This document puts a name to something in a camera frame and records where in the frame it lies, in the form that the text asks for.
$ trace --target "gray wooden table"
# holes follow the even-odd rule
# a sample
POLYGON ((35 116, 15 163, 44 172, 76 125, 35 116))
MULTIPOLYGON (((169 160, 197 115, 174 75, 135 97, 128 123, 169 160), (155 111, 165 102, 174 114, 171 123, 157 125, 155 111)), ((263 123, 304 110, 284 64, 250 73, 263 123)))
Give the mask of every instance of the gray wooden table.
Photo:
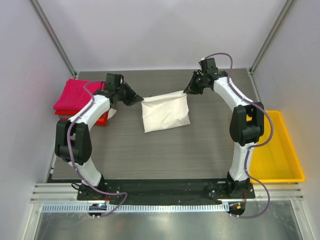
MULTIPOLYGON (((118 71, 142 97, 183 90, 192 70, 118 71)), ((80 80, 105 80, 106 72, 81 72, 80 80)), ((232 80, 256 100, 245 69, 235 69, 232 80)), ((190 125, 144 133, 142 108, 118 103, 107 126, 90 132, 92 160, 107 179, 224 178, 231 167, 234 143, 229 135, 232 111, 223 99, 205 89, 188 95, 190 125)), ((57 159, 53 179, 77 179, 73 169, 57 159)))

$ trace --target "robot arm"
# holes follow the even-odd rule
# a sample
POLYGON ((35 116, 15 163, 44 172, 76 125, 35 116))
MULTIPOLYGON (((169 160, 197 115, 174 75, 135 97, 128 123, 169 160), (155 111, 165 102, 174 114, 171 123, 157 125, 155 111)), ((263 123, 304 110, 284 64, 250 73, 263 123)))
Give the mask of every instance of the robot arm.
MULTIPOLYGON (((71 129, 73 139, 70 141, 75 166, 92 186, 101 191, 106 191, 104 177, 96 169, 91 159, 92 145, 89 131, 98 118, 110 109, 111 104, 122 101, 125 105, 131 106, 142 100, 143 98, 137 95, 130 86, 124 82, 122 75, 108 73, 104 88, 98 89, 93 94, 93 99, 91 99, 83 109, 68 120, 58 121, 56 125, 55 154, 72 166, 67 145, 67 131, 70 124, 74 122, 74 126, 71 129)), ((84 181, 82 181, 81 187, 82 190, 86 189, 87 191, 91 191, 91 196, 96 195, 97 198, 100 197, 100 194, 91 190, 84 181)))
MULTIPOLYGON (((215 59, 202 59, 201 70, 193 73, 192 79, 184 90, 187 94, 202 94, 204 88, 211 88, 218 93, 227 103, 232 112, 230 123, 230 136, 234 141, 234 153, 232 166, 227 173, 228 193, 231 197, 240 197, 248 189, 250 179, 245 172, 245 160, 248 147, 259 141, 264 133, 264 115, 251 104, 243 101, 248 99, 232 82, 227 78, 225 71, 219 71, 215 59)), ((250 150, 246 166, 250 169, 253 148, 250 150)))

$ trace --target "pink towel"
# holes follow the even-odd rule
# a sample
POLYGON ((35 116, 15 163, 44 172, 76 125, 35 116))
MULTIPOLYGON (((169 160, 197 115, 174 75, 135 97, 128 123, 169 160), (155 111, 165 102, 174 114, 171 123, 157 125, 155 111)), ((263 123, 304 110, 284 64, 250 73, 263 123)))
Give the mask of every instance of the pink towel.
MULTIPOLYGON (((70 78, 66 81, 59 100, 53 105, 56 111, 80 111, 89 101, 90 95, 84 90, 84 85, 90 81, 76 80, 70 78)), ((94 82, 87 86, 91 93, 101 87, 100 82, 94 82)))

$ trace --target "yellow tray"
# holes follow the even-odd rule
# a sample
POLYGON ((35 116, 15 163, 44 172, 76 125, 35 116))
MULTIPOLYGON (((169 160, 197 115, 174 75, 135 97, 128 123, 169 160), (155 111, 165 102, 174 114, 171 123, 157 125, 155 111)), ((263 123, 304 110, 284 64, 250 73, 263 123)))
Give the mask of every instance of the yellow tray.
MULTIPOLYGON (((284 119, 279 111, 267 111, 270 115, 274 134, 271 141, 253 151, 250 174, 263 183, 297 183, 305 181, 295 148, 291 142, 284 119)), ((259 144, 270 134, 270 124, 264 117, 264 134, 259 144)))

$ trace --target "white fabric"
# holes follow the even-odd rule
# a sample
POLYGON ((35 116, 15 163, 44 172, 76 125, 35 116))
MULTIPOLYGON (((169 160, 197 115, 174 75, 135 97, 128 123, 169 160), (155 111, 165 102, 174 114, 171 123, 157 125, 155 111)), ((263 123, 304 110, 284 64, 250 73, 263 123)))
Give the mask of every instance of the white fabric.
POLYGON ((183 91, 145 97, 141 105, 145 133, 190 124, 187 94, 183 91))
POLYGON ((110 108, 110 109, 109 109, 109 112, 108 112, 108 118, 107 118, 107 119, 112 118, 112 117, 116 114, 116 111, 117 111, 117 110, 115 110, 115 109, 113 109, 113 108, 110 108))

